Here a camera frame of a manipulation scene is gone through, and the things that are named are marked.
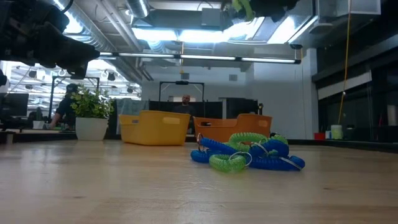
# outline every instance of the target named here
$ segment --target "red object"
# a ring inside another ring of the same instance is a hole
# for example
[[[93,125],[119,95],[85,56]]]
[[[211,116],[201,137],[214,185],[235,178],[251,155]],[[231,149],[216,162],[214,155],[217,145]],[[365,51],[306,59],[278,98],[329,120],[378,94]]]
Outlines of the red object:
[[[313,138],[315,140],[325,140],[326,139],[326,135],[325,135],[325,133],[314,133],[313,134]]]

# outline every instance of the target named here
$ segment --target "desk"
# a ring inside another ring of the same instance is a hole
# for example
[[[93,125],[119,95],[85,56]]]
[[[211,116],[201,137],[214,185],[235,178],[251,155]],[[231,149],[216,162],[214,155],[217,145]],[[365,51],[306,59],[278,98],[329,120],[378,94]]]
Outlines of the desk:
[[[398,155],[292,146],[301,172],[224,174],[185,147],[19,143],[0,151],[2,223],[396,223]]]

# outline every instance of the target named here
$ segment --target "wall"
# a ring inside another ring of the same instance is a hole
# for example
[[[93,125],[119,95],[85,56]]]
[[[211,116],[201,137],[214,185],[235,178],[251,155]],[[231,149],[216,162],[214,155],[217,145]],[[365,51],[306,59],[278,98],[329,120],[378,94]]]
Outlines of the wall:
[[[246,74],[247,98],[264,104],[273,117],[273,132],[290,139],[313,139],[318,131],[318,98],[311,76],[316,73],[316,50],[307,51],[301,65],[254,63]]]
[[[180,67],[147,67],[155,81],[142,84],[142,99],[159,100],[159,82],[181,80],[180,69]],[[185,67],[183,70],[190,74],[188,81],[205,83],[205,100],[219,101],[220,97],[245,97],[245,73],[238,68],[212,68],[209,70],[202,67]],[[229,74],[237,74],[238,80],[236,82],[229,81]],[[196,85],[196,87],[164,83],[161,101],[167,101],[169,96],[182,96],[184,94],[189,94],[200,101],[202,87],[201,85]]]

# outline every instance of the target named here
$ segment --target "computer screen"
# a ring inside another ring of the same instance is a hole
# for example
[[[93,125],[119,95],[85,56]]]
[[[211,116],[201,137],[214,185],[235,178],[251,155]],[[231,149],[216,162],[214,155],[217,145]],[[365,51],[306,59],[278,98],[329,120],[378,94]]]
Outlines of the computer screen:
[[[27,116],[28,93],[1,93],[0,114],[7,116]]]

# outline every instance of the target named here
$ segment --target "vent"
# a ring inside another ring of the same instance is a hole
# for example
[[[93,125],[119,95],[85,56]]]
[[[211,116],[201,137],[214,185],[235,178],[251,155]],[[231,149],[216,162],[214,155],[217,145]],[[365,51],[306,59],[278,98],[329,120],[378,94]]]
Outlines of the vent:
[[[232,82],[236,82],[238,80],[238,75],[230,74],[229,80]]]
[[[189,80],[189,73],[181,74],[181,80]]]

